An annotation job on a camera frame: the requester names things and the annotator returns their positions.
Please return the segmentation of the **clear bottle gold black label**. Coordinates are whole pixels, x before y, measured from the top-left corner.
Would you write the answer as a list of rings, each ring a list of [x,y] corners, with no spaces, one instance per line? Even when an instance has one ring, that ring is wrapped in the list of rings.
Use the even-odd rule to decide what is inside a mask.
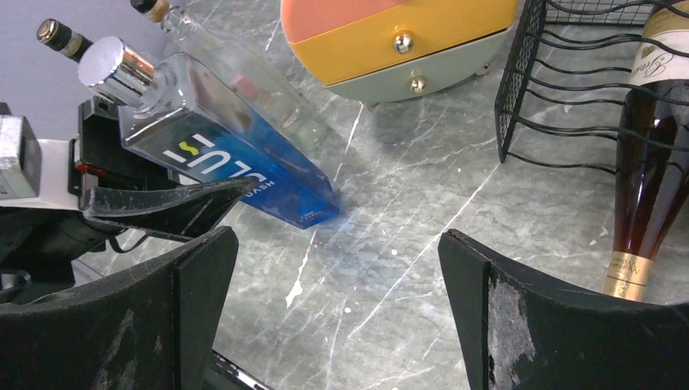
[[[45,19],[36,31],[37,40],[60,53],[67,59],[79,63],[86,50],[93,44],[81,33],[75,32],[57,19]]]

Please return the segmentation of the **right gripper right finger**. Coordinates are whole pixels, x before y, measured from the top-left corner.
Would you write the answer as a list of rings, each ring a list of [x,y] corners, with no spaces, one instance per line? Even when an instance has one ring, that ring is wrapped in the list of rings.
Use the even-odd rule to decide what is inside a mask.
[[[438,252],[471,388],[687,388],[687,303],[580,288],[455,229]]]

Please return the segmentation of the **blue plastic bottle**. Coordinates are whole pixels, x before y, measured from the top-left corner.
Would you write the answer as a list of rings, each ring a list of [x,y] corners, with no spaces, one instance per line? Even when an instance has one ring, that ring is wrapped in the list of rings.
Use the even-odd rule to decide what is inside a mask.
[[[191,54],[149,63],[121,38],[103,37],[78,76],[118,106],[126,150],[202,183],[254,178],[244,202],[298,228],[338,215],[327,176]]]

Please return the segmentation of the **cream round drawer cabinet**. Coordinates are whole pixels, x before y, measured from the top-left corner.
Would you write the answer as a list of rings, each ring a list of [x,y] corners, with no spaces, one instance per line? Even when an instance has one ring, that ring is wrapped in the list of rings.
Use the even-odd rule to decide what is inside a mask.
[[[331,92],[397,102],[488,71],[514,26],[514,0],[283,0],[292,52]]]

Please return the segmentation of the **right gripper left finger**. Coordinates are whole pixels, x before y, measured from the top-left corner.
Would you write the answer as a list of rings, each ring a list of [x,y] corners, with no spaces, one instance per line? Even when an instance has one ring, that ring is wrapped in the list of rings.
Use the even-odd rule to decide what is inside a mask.
[[[199,389],[239,242],[229,227],[1,308],[4,389]]]

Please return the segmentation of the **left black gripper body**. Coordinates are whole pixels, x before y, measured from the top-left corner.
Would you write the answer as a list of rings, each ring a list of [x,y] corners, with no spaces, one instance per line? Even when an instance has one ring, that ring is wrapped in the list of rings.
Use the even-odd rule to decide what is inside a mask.
[[[70,140],[67,191],[83,196],[85,180],[110,189],[153,191],[174,189],[178,176],[123,148],[119,107],[101,97],[82,102],[77,114],[78,136]]]

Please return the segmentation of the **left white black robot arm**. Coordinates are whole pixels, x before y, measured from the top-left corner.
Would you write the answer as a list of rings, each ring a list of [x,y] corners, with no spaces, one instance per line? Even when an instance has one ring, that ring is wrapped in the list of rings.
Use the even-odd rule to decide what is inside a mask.
[[[72,263],[122,252],[118,236],[187,242],[215,228],[254,178],[182,184],[125,150],[114,104],[78,109],[77,136],[40,139],[27,118],[1,106],[1,301],[25,304],[76,284]]]

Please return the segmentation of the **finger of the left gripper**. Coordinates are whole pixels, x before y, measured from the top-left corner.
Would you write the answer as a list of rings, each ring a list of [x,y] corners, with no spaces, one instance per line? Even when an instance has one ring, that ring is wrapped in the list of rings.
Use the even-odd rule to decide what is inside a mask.
[[[214,229],[258,184],[254,177],[235,177],[152,191],[93,187],[81,209],[91,221],[184,242]]]

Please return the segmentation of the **small pink block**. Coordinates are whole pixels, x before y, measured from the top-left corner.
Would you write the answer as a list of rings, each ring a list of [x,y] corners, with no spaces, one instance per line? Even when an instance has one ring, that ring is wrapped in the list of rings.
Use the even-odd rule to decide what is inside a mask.
[[[242,75],[237,75],[232,79],[231,89],[249,101],[256,101],[262,93],[261,88]]]

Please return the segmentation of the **dark wine bottle gold foil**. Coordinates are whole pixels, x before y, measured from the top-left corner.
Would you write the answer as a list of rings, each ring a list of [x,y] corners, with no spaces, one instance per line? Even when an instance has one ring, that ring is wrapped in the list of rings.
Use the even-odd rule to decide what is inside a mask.
[[[642,301],[652,264],[688,197],[688,3],[652,8],[617,137],[613,249],[604,293]]]

